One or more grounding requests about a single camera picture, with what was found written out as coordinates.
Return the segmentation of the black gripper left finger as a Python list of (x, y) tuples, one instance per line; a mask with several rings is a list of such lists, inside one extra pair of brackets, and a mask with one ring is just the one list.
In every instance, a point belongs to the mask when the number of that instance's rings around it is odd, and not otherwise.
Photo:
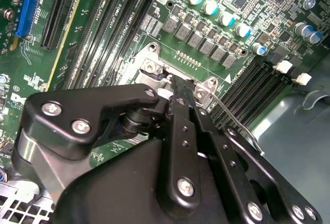
[(167, 213), (194, 213), (202, 191), (185, 82), (173, 76), (169, 95), (142, 83), (33, 94), (25, 102), (13, 165), (41, 185), (56, 208), (80, 176), (160, 140), (158, 202)]

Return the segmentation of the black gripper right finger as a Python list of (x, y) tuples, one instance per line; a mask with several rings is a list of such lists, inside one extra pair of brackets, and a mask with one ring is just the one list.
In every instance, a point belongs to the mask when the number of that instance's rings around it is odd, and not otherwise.
[(197, 150), (207, 157), (210, 176), (202, 183), (219, 196), (210, 207), (218, 223), (322, 223), (318, 211), (240, 133), (218, 130), (209, 114), (196, 106), (192, 80), (186, 98), (197, 129)]

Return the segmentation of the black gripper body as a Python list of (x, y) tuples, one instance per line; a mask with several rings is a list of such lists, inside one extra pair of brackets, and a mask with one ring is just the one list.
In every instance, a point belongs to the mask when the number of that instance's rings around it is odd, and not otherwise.
[(206, 158), (198, 157), (202, 202), (187, 218), (167, 214), (157, 199), (161, 142), (142, 143), (74, 180), (52, 223), (241, 223), (224, 206)]

